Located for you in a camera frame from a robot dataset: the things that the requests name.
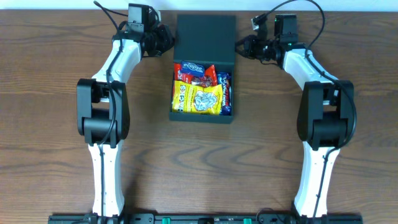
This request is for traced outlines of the dark green hinged box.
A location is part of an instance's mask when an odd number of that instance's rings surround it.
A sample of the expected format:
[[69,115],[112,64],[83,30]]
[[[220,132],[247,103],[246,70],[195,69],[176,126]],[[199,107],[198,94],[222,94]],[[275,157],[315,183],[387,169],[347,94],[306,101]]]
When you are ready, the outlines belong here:
[[[234,16],[179,15],[177,17],[174,64],[188,61],[204,66],[205,70],[214,65],[216,75],[220,72],[231,74],[233,91],[235,34],[236,18]],[[223,124],[232,122],[233,111],[229,116],[173,112],[174,81],[176,80],[173,79],[170,120]]]

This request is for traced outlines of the blue Eclipse mints box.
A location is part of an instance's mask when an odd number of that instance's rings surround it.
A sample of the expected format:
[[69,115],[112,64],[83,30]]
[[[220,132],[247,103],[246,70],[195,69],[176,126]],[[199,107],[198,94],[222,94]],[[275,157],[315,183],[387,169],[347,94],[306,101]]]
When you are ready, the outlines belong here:
[[181,71],[182,73],[186,73],[198,78],[201,78],[205,75],[204,66],[188,61],[181,61]]

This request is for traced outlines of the blue Oreo cookie pack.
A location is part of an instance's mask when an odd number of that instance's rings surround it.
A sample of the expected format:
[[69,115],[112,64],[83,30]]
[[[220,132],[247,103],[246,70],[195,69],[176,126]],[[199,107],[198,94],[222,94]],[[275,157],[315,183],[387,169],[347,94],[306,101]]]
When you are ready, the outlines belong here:
[[218,84],[223,89],[223,96],[221,101],[220,115],[229,116],[229,82],[228,73],[220,72],[217,74]]

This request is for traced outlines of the red dried fruit bag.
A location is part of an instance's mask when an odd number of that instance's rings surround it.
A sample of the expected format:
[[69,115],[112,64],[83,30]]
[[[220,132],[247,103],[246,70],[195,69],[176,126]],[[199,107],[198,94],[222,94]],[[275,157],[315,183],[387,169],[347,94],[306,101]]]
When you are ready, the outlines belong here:
[[195,77],[187,73],[183,73],[179,63],[174,64],[174,80],[183,81],[188,84],[198,85],[202,87],[217,86],[218,79],[215,66],[211,65],[205,70],[203,77]]

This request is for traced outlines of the yellow seeds snack bag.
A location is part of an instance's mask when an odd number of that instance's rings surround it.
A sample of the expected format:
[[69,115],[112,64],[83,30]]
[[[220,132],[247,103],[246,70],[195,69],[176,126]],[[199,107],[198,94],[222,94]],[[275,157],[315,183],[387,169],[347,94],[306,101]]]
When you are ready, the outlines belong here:
[[202,87],[174,81],[172,111],[175,113],[193,113],[219,115],[223,97],[221,85]]

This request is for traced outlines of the Dairy Milk chocolate bar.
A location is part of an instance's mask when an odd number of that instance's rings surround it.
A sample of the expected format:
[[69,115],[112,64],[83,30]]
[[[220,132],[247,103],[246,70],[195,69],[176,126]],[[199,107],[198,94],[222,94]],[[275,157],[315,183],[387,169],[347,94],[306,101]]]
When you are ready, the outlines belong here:
[[232,99],[232,76],[228,74],[228,82],[229,82],[229,115],[232,115],[233,111],[233,99]]

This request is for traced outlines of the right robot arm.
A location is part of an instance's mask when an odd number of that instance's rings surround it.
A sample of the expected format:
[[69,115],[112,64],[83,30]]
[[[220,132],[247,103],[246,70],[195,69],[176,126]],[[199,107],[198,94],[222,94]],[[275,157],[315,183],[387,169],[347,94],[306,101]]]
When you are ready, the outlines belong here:
[[296,15],[276,15],[273,39],[267,38],[266,21],[266,14],[252,18],[256,34],[237,41],[236,52],[244,58],[277,65],[301,88],[297,133],[304,158],[293,209],[303,222],[324,222],[335,160],[356,129],[354,86],[328,73],[310,47],[299,42]]

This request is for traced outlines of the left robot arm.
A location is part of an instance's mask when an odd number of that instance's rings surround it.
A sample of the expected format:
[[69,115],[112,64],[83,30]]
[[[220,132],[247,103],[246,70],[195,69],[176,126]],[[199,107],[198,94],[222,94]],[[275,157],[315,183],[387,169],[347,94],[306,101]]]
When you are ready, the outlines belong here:
[[152,6],[130,3],[127,18],[114,23],[112,49],[101,69],[76,85],[78,133],[93,162],[93,213],[102,222],[119,218],[124,208],[121,151],[130,125],[126,83],[144,58],[160,57],[174,37]]

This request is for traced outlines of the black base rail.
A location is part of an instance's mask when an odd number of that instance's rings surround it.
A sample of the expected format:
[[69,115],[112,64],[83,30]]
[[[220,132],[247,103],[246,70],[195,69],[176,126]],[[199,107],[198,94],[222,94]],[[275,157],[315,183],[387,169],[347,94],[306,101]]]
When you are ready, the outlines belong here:
[[324,215],[321,218],[296,217],[291,214],[263,213],[260,215],[154,215],[151,213],[127,214],[101,218],[95,213],[85,215],[51,215],[48,224],[67,223],[123,223],[123,224],[362,224],[360,215]]

